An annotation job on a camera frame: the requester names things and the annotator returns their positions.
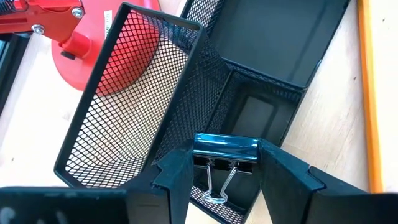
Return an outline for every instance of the black tray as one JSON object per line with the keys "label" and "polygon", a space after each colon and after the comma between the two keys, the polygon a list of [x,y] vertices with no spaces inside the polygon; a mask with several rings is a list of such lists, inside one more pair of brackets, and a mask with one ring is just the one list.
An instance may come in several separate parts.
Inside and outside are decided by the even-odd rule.
{"label": "black tray", "polygon": [[308,87],[349,0],[188,0],[224,58]]}

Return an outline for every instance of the yellow pencil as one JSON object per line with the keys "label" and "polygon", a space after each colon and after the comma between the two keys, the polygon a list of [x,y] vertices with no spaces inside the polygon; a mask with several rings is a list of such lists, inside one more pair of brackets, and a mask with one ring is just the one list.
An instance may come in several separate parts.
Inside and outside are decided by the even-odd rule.
{"label": "yellow pencil", "polygon": [[377,126],[376,96],[374,87],[373,44],[371,36],[370,0],[358,0],[359,36],[361,42],[362,82],[368,148],[369,187],[371,193],[383,191],[379,131]]}

